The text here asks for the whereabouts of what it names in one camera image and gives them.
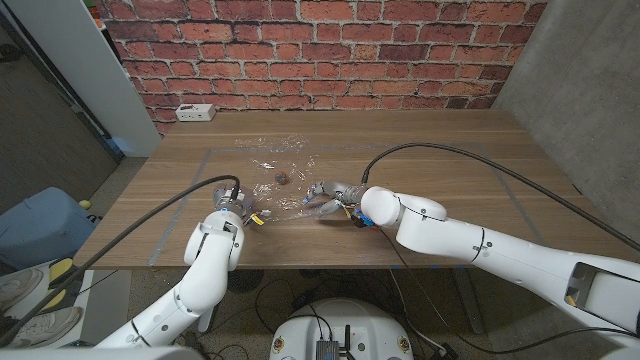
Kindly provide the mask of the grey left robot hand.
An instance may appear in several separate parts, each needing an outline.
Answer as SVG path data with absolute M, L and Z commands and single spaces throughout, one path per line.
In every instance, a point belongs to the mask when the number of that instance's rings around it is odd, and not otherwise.
M 234 188 L 230 184 L 218 185 L 213 192 L 214 209 L 216 211 L 230 211 L 240 218 L 246 217 L 252 211 L 253 192 L 241 187 L 237 197 L 233 198 Z

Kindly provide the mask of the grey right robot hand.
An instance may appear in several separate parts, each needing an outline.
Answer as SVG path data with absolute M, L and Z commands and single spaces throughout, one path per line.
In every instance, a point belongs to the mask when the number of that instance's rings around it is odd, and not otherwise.
M 338 181 L 323 180 L 309 187 L 302 202 L 308 204 L 320 195 L 327 195 L 330 200 L 317 210 L 317 215 L 324 217 L 337 212 L 344 206 L 358 205 L 367 190 L 367 186 L 362 184 L 349 185 Z

